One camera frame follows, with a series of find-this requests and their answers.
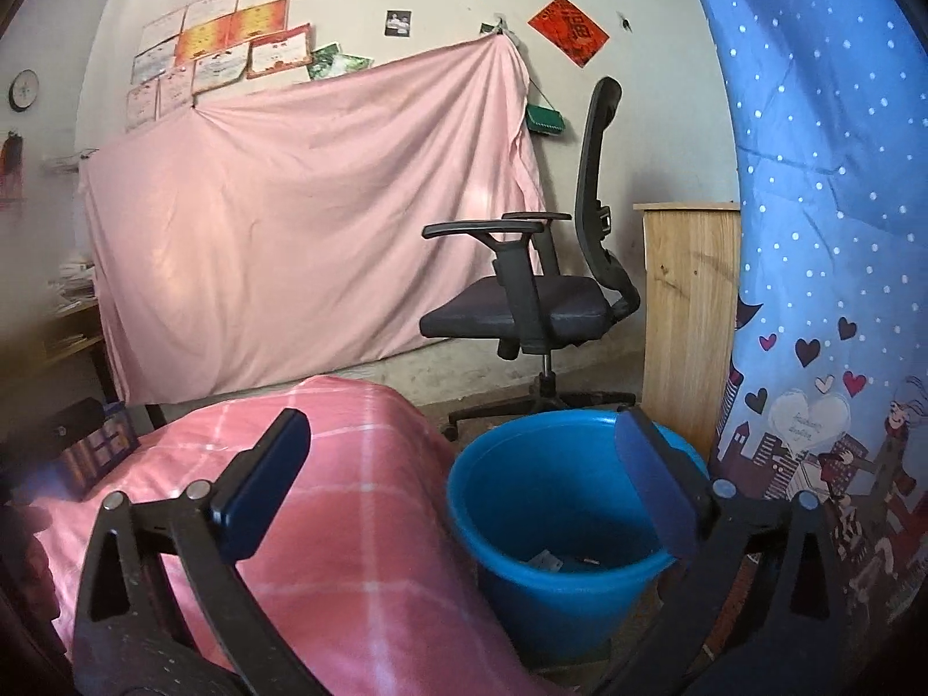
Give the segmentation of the blue cardboard box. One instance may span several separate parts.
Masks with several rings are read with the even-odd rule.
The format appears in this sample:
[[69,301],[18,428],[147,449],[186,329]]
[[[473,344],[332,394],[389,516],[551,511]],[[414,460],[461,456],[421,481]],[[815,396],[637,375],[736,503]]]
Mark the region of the blue cardboard box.
[[63,492],[77,501],[140,446],[124,404],[104,404],[94,397],[65,408],[55,435],[61,446],[55,470]]

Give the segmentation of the wooden shelf desk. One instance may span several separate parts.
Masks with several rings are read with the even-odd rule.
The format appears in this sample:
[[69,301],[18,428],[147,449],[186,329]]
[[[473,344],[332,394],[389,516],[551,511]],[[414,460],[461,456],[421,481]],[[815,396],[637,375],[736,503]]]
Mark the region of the wooden shelf desk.
[[117,387],[108,364],[101,311],[96,299],[80,300],[57,311],[44,330],[43,371],[77,357],[90,358],[104,401],[114,403],[118,399]]

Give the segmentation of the pink checked tablecloth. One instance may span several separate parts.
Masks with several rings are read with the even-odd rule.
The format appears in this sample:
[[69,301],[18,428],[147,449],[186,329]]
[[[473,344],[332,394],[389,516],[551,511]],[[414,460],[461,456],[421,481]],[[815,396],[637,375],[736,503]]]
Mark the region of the pink checked tablecloth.
[[82,501],[38,498],[61,638],[102,498],[144,503],[216,479],[285,408],[310,421],[309,458],[239,574],[311,672],[335,694],[557,693],[522,666],[453,536],[450,443],[400,393],[340,377],[194,410],[144,435]]

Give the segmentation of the blue plastic bucket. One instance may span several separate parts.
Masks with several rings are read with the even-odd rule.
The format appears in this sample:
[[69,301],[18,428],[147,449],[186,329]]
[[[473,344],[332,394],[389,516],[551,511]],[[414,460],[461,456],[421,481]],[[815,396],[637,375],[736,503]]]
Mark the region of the blue plastic bucket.
[[576,660],[603,647],[676,559],[618,454],[639,410],[560,410],[480,435],[451,467],[447,505],[517,655]]

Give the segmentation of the blue patterned curtain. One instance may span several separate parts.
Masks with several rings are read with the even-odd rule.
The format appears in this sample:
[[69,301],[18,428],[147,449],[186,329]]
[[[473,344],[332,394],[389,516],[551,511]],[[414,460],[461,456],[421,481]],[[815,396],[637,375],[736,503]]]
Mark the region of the blue patterned curtain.
[[700,0],[741,268],[712,462],[831,514],[853,630],[926,577],[926,35],[904,0]]

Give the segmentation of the red hanging ornament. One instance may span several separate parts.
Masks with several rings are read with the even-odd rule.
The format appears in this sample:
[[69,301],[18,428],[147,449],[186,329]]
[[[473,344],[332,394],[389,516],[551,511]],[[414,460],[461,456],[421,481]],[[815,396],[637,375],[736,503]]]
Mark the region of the red hanging ornament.
[[15,130],[10,130],[2,144],[0,160],[0,206],[3,211],[24,201],[22,178],[24,177],[24,139]]

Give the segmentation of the pink hanging sheet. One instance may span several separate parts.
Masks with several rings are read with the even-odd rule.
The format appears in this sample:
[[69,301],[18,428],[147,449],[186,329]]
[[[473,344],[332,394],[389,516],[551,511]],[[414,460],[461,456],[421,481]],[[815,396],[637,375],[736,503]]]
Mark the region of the pink hanging sheet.
[[110,366],[179,404],[384,360],[491,273],[425,226],[537,211],[528,73],[502,35],[225,97],[126,133],[82,171]]

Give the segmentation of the wooden cabinet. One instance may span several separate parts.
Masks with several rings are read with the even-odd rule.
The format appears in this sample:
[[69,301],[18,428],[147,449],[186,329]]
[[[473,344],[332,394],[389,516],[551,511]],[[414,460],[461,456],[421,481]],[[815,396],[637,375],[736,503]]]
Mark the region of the wooden cabinet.
[[645,355],[641,407],[711,456],[728,379],[740,270],[734,203],[641,203]]

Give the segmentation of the black office chair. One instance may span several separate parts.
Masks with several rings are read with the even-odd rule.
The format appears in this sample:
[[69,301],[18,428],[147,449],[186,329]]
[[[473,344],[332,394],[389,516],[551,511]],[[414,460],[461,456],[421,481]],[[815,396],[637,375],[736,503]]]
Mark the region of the black office chair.
[[524,416],[573,408],[632,407],[625,391],[557,390],[552,354],[599,341],[639,311],[641,298],[629,273],[606,246],[612,214],[598,195],[601,154],[623,88],[614,77],[594,85],[583,131],[574,212],[507,212],[499,220],[459,220],[425,226],[423,237],[468,235],[492,252],[490,277],[420,319],[428,339],[494,339],[497,355],[541,358],[541,371],[525,396],[448,413],[442,435],[455,441],[459,424],[474,419]]

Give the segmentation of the green hanging bag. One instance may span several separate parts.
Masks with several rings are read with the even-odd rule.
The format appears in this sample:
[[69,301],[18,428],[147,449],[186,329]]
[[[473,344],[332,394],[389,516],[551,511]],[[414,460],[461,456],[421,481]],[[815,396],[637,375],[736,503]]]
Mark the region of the green hanging bag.
[[528,132],[546,137],[557,137],[565,130],[565,120],[558,110],[537,104],[525,106],[525,125]]

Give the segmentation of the round wall clock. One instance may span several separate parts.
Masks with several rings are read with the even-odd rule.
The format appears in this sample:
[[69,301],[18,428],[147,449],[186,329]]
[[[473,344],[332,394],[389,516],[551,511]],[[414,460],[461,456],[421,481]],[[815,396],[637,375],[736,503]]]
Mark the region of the round wall clock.
[[33,69],[22,69],[14,75],[13,82],[8,88],[8,104],[14,113],[24,113],[30,110],[38,101],[41,82]]

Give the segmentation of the small black wall photo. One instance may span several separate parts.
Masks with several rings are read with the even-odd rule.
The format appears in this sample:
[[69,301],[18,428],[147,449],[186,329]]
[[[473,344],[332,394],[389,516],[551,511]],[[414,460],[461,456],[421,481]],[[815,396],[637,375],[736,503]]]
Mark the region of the small black wall photo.
[[389,38],[411,36],[412,13],[409,9],[389,9],[385,13],[384,35]]

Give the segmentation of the red diamond wall paper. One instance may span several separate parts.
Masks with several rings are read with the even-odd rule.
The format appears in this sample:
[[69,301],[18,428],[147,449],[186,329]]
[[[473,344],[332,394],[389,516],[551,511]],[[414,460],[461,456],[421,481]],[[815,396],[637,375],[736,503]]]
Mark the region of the red diamond wall paper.
[[577,68],[585,68],[610,39],[609,33],[571,0],[552,0],[528,19],[528,25]]

